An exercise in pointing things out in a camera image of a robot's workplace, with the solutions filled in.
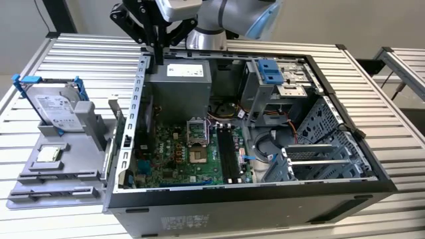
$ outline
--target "blue clip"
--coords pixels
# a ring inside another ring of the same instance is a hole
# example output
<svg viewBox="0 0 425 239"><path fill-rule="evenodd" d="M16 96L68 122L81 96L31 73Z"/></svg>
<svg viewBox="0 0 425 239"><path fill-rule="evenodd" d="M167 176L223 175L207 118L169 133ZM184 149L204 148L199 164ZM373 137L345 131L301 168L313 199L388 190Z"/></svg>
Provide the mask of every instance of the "blue clip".
<svg viewBox="0 0 425 239"><path fill-rule="evenodd" d="M77 85L77 87L79 87L81 100L89 101L88 95L87 95L87 92L85 92L85 87L84 87L84 84L83 84L83 80L80 79L79 76L75 77L73 83L75 83L75 84Z"/></svg>
<svg viewBox="0 0 425 239"><path fill-rule="evenodd" d="M243 155L241 158L255 160L255 156Z"/></svg>
<svg viewBox="0 0 425 239"><path fill-rule="evenodd" d="M259 60L259 71L263 75L265 84L281 85L284 84L284 77L280 74L280 69L276 61Z"/></svg>
<svg viewBox="0 0 425 239"><path fill-rule="evenodd" d="M25 93L24 89L21 88L19 79L20 79L20 75L19 74L12 75L13 86L17 89L17 91L20 92L21 96L24 98L27 98L27 93Z"/></svg>
<svg viewBox="0 0 425 239"><path fill-rule="evenodd" d="M20 82L25 84L39 84L43 78L40 76L25 76Z"/></svg>

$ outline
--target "gray wall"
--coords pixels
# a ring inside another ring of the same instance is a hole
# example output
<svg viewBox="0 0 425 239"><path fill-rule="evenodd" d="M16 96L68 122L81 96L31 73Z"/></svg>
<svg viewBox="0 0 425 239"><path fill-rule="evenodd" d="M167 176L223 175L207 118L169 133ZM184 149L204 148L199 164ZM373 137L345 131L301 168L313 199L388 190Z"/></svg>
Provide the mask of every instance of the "gray wall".
<svg viewBox="0 0 425 239"><path fill-rule="evenodd" d="M48 16L41 0L37 3ZM5 75L21 71L48 30L32 0L0 0L0 7L0 75ZM48 17L47 22L55 30Z"/></svg>
<svg viewBox="0 0 425 239"><path fill-rule="evenodd" d="M360 58L381 46L425 48L425 0L287 0L272 41L345 44Z"/></svg>

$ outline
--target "cable connector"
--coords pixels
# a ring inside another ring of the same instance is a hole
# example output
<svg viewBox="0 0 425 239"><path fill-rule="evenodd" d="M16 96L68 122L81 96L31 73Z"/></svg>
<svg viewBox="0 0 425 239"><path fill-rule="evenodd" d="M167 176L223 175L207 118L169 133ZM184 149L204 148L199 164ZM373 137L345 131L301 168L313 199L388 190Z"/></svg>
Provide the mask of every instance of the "cable connector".
<svg viewBox="0 0 425 239"><path fill-rule="evenodd" d="M356 127L351 127L347 123L340 124L340 131L348 131L352 133L356 139L364 139L367 134Z"/></svg>

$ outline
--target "perforated metal panel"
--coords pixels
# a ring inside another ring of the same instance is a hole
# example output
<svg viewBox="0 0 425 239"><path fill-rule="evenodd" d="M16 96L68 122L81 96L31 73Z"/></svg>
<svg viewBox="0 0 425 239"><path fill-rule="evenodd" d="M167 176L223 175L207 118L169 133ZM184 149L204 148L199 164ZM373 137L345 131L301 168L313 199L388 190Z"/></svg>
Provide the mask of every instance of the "perforated metal panel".
<svg viewBox="0 0 425 239"><path fill-rule="evenodd" d="M300 143L311 144L316 143L317 140L321 139L328 133L327 138L321 140L323 143L329 143L337 147L347 147L348 151L341 151L340 156L341 159L349 158L353 162L355 175L359 176L363 171L371 170L371 165L368 160L365 159L364 153L357 146L357 143L352 137L352 134L345 131L339 130L339 125L344 123L341 116L329 100L328 97L320 98L313 105L313 108L309 114L305 117L301 126L299 127L299 133L304 136L300 137ZM344 171L352 170L352 168L345 167ZM339 170L333 169L327 176L325 179L331 178L332 176L337 176Z"/></svg>

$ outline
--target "white label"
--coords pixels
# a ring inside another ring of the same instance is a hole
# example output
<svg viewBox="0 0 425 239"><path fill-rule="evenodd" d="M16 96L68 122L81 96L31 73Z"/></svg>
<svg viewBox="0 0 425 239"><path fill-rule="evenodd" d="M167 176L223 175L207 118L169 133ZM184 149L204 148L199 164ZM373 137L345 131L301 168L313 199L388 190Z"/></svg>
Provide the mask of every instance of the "white label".
<svg viewBox="0 0 425 239"><path fill-rule="evenodd" d="M243 109L240 109L239 113L237 113L237 117L243 119L244 116L245 116L245 111Z"/></svg>
<svg viewBox="0 0 425 239"><path fill-rule="evenodd" d="M205 228L209 220L209 214L207 215L188 215L176 217L163 217L163 228L165 230L180 230L191 228Z"/></svg>
<svg viewBox="0 0 425 239"><path fill-rule="evenodd" d="M64 131L83 130L71 102L64 96L36 95L35 98L53 126Z"/></svg>
<svg viewBox="0 0 425 239"><path fill-rule="evenodd" d="M167 76L204 77L203 65L169 64Z"/></svg>

